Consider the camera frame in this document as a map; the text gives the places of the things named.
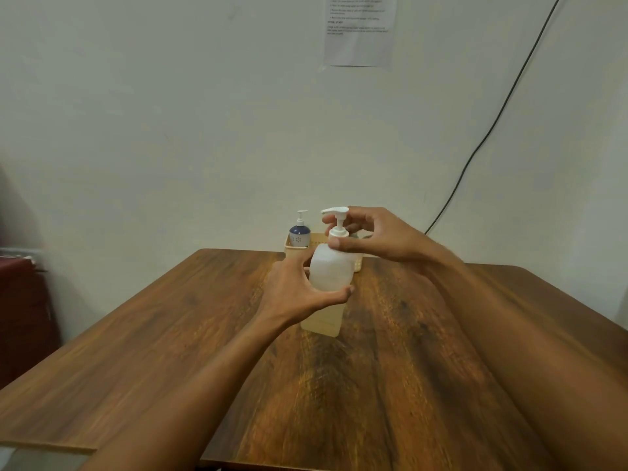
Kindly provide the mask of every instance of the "paper notice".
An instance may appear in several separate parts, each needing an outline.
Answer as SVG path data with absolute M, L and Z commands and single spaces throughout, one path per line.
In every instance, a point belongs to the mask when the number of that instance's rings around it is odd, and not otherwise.
M 326 0 L 325 64 L 386 66 L 397 0 Z

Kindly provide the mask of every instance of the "white pump bottle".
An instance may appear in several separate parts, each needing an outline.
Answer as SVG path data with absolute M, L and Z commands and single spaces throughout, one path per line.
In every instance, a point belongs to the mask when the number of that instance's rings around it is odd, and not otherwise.
M 336 226 L 329 231 L 329 236 L 349 236 L 349 232 L 343 226 L 348 211 L 346 206 L 337 206 L 321 212 L 333 213 L 336 216 Z M 320 244 L 310 263 L 310 283 L 319 291 L 338 291 L 351 284 L 355 262 L 354 254 L 342 253 L 331 249 L 327 244 Z M 310 332 L 337 337 L 344 309 L 344 304 L 321 309 L 303 320 L 301 327 Z

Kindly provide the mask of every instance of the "wicker basket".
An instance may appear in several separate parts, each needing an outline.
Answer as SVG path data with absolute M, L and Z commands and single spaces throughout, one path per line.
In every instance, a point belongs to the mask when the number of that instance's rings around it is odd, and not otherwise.
M 327 237 L 324 233 L 310 233 L 310 246 L 318 246 L 319 244 L 327 243 Z M 298 254 L 307 248 L 303 248 L 301 246 L 291 246 L 290 245 L 290 236 L 286 238 L 286 244 L 284 245 L 284 250 L 286 253 L 286 257 L 290 257 L 294 254 Z M 354 266 L 354 272 L 359 272 L 362 269 L 362 255 L 357 254 L 356 265 Z

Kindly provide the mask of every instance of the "table top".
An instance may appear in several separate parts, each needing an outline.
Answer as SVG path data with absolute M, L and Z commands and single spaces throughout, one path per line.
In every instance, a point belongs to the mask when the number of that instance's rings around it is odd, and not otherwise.
M 0 391 L 0 444 L 98 449 L 244 326 L 272 263 L 282 257 L 194 253 Z M 628 371 L 628 354 L 615 354 L 628 347 L 623 329 L 525 270 L 474 268 L 543 326 L 604 366 Z M 427 279 L 365 258 L 354 284 L 337 338 L 294 326 L 271 345 L 203 464 L 342 471 L 556 467 Z M 558 312 L 539 312 L 544 308 Z M 570 323 L 568 313 L 600 333 Z

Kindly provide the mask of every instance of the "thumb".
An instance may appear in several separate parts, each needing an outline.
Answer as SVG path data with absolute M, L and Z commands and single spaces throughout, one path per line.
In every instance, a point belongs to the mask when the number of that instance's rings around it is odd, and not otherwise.
M 344 304 L 349 300 L 351 294 L 353 294 L 355 290 L 354 286 L 347 286 L 340 291 L 331 291 L 331 292 L 321 292 L 319 291 L 317 294 L 317 298 L 314 301 L 314 305 L 318 310 L 324 309 L 327 306 L 334 306 L 336 304 Z
M 352 238 L 350 236 L 339 238 L 331 236 L 327 240 L 327 245 L 331 249 L 343 251 L 345 253 L 370 253 L 369 240 Z

